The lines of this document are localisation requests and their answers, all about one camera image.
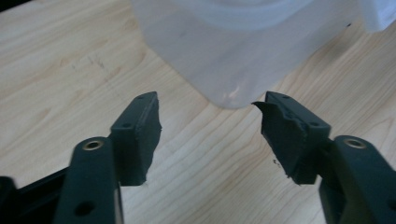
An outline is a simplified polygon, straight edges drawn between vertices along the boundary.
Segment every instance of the white plastic container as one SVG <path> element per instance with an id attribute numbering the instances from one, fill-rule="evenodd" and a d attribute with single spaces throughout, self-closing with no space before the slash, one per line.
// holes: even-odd
<path id="1" fill-rule="evenodd" d="M 383 31 L 396 20 L 396 1 L 361 0 L 361 13 L 367 31 Z"/>
<path id="2" fill-rule="evenodd" d="M 359 14 L 357 0 L 132 0 L 148 45 L 216 105 L 249 105 Z"/>

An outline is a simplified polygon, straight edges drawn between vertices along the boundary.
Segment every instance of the plastic jug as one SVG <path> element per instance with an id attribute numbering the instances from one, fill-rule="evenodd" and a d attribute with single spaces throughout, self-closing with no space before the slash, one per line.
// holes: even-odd
<path id="1" fill-rule="evenodd" d="M 359 15 L 357 0 L 132 0 L 148 45 L 216 105 L 249 105 Z"/>

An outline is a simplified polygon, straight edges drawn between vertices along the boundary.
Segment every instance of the screw hole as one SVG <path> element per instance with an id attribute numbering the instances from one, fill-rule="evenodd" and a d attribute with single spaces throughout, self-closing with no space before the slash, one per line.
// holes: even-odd
<path id="1" fill-rule="evenodd" d="M 75 214 L 78 217 L 85 217 L 89 215 L 95 209 L 93 202 L 79 203 L 75 209 Z"/>
<path id="2" fill-rule="evenodd" d="M 131 123 L 124 123 L 122 124 L 122 128 L 130 128 L 132 126 Z"/>
<path id="3" fill-rule="evenodd" d="M 348 138 L 344 140 L 344 143 L 349 147 L 361 148 L 361 149 L 366 148 L 366 145 L 363 142 L 352 138 Z"/>
<path id="4" fill-rule="evenodd" d="M 91 141 L 87 144 L 84 145 L 84 147 L 82 149 L 84 150 L 95 150 L 100 148 L 103 145 L 102 141 Z"/>

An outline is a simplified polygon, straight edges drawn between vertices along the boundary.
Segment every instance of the wood grain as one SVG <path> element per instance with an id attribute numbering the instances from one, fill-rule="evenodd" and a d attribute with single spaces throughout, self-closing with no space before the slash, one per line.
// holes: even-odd
<path id="1" fill-rule="evenodd" d="M 374 143 L 396 165 L 396 25 L 352 24 L 272 90 Z M 260 135 L 260 112 L 210 104 L 144 43 L 127 0 L 41 0 L 0 14 L 0 175 L 19 187 L 157 91 L 163 125 L 148 182 L 123 188 L 126 223 L 324 223 Z"/>

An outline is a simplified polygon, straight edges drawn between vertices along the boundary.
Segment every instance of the wooden table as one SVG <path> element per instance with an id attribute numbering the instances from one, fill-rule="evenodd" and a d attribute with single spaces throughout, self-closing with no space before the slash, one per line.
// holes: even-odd
<path id="1" fill-rule="evenodd" d="M 128 0 L 0 14 L 0 175 L 22 187 L 64 168 L 147 91 L 159 93 L 163 133 L 148 182 L 122 189 L 126 223 L 324 223 L 318 185 L 285 177 L 259 110 L 210 104 L 145 45 Z M 368 35 L 352 24 L 272 91 L 396 164 L 396 25 Z"/>

